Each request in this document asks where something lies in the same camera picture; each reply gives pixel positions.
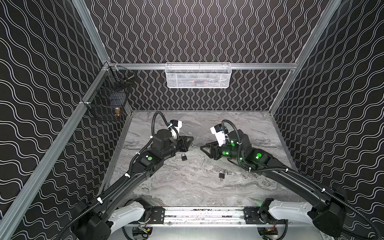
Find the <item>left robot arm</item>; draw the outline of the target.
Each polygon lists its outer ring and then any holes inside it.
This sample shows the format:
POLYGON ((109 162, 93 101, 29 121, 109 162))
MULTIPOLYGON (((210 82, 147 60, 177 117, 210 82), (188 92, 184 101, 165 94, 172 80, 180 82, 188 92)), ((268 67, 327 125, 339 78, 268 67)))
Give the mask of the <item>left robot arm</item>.
POLYGON ((129 169, 113 185, 85 202, 75 205, 70 230, 79 240, 106 240, 112 233, 111 216, 124 198, 149 179, 178 152, 185 153, 194 141, 192 136, 174 138, 170 130, 159 130, 132 159, 129 169))

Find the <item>black padlock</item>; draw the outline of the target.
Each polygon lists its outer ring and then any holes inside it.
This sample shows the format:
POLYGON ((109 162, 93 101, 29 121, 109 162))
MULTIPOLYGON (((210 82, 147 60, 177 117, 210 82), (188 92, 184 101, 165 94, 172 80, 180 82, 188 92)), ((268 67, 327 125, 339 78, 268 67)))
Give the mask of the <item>black padlock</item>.
POLYGON ((187 161, 187 160, 188 160, 188 157, 186 156, 185 153, 182 153, 182 154, 181 154, 181 159, 182 159, 182 161, 184 162, 184 161, 187 161))
POLYGON ((219 173, 219 182, 223 182, 225 180, 226 175, 229 174, 228 170, 223 170, 219 173))

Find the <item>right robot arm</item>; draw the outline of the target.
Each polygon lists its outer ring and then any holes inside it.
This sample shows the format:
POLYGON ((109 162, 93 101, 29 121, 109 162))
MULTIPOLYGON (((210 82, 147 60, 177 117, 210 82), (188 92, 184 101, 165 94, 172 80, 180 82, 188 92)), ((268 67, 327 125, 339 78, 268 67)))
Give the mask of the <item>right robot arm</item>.
POLYGON ((207 143, 200 149, 210 159, 226 158, 247 172, 263 175, 295 192, 311 205, 306 215, 317 229, 332 237, 341 236, 346 207, 335 198, 347 199, 347 191, 342 187, 334 189, 312 183, 272 154, 253 147, 241 130, 230 132, 227 140, 207 143))

